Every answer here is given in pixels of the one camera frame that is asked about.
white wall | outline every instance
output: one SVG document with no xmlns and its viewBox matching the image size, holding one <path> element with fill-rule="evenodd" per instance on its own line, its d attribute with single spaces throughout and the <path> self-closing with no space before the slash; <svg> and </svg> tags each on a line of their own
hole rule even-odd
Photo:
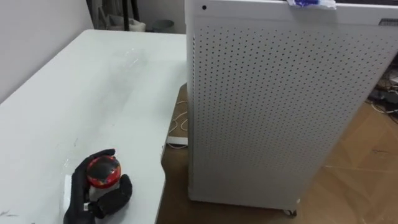
<svg viewBox="0 0 398 224">
<path fill-rule="evenodd" d="M 83 30 L 85 0 L 0 0 L 0 103 Z"/>
<path fill-rule="evenodd" d="M 137 0 L 140 19 L 152 27 L 153 22 L 159 19 L 174 21 L 175 32 L 185 33 L 184 0 Z"/>
</svg>

black glove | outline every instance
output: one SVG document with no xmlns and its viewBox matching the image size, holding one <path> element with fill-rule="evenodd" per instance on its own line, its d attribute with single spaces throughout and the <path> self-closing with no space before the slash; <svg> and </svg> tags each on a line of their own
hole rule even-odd
<svg viewBox="0 0 398 224">
<path fill-rule="evenodd" d="M 87 157 L 72 174 L 72 189 L 70 204 L 65 216 L 64 224 L 95 224 L 95 217 L 104 218 L 125 206 L 132 195 L 132 185 L 127 175 L 122 175 L 119 188 L 106 193 L 97 202 L 91 202 L 85 211 L 84 203 L 89 202 L 88 191 L 90 184 L 87 179 L 87 167 L 93 160 L 101 156 L 113 156 L 114 149 L 107 149 Z"/>
</svg>

red object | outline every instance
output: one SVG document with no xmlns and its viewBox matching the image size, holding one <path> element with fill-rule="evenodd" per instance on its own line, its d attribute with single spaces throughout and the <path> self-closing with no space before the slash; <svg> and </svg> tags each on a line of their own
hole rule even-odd
<svg viewBox="0 0 398 224">
<path fill-rule="evenodd" d="M 121 176 L 119 161 L 114 156 L 101 156 L 88 164 L 88 182 L 97 189 L 107 189 L 116 184 Z"/>
</svg>

white table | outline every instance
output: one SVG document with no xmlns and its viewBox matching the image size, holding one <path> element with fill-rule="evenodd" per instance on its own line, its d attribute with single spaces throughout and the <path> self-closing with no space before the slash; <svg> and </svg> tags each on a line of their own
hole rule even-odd
<svg viewBox="0 0 398 224">
<path fill-rule="evenodd" d="M 1 104 L 0 223 L 58 223 L 64 175 L 107 148 L 116 148 L 133 196 L 105 223 L 155 223 L 185 43 L 185 35 L 88 30 Z"/>
</svg>

perforated panel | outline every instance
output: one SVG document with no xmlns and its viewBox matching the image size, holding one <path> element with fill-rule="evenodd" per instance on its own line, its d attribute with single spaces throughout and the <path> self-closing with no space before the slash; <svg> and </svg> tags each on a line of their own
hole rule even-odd
<svg viewBox="0 0 398 224">
<path fill-rule="evenodd" d="M 397 30 L 197 19 L 190 197 L 294 209 L 397 52 Z"/>
</svg>

